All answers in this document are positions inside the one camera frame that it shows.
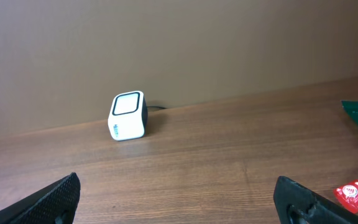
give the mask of brown wooden surface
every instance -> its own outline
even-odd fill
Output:
[[[334,202],[358,178],[339,100],[358,78],[153,112],[136,140],[106,120],[0,139],[0,209],[76,172],[75,223],[278,223],[278,176]]]

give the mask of beige wall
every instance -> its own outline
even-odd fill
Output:
[[[0,1],[0,136],[358,75],[358,0]]]

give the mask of red candy wrapper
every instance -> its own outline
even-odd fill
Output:
[[[335,189],[334,195],[343,207],[352,213],[358,212],[358,180]]]

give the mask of device screen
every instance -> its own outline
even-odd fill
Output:
[[[139,93],[129,93],[118,96],[114,105],[114,115],[131,113],[136,111],[139,101]]]

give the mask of white logo on red wrapper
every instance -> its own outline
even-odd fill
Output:
[[[353,185],[346,185],[342,188],[342,192],[346,197],[355,197],[358,193],[357,188]]]

